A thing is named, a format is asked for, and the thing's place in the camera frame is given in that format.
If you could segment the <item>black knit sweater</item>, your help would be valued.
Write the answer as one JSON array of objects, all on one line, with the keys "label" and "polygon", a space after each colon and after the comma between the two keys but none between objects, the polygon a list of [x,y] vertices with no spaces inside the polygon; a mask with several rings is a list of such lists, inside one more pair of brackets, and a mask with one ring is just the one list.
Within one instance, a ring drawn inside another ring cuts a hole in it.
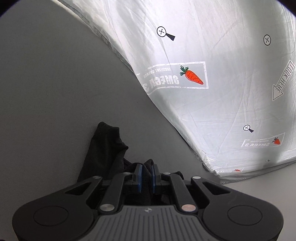
[{"label": "black knit sweater", "polygon": [[125,158],[127,150],[119,128],[100,122],[91,138],[77,182],[100,176],[107,185],[116,174],[135,171],[137,163]]}]

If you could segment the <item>white printed carrot curtain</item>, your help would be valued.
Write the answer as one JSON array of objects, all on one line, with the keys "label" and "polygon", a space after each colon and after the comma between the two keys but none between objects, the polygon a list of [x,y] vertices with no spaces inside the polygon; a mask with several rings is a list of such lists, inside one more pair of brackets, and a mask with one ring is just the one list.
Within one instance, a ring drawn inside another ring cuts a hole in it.
[{"label": "white printed carrot curtain", "polygon": [[63,1],[221,182],[295,162],[295,15],[279,1]]}]

